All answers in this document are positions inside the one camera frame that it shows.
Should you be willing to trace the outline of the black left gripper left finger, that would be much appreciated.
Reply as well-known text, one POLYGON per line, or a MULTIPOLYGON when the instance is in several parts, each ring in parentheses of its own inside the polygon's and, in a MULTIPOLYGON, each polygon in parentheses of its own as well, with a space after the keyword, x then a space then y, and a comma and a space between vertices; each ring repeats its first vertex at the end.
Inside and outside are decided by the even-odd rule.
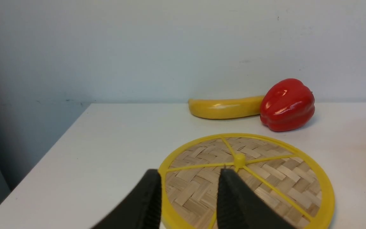
POLYGON ((148 169, 129 194, 93 229, 159 229, 161 224, 161 176, 148 169))

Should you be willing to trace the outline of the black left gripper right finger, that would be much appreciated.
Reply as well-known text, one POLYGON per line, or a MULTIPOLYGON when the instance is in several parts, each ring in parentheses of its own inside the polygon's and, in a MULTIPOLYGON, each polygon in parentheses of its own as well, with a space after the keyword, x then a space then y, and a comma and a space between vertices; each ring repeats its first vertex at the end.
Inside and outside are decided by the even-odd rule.
POLYGON ((217 194, 219 229, 293 229, 232 169, 221 169, 217 194))

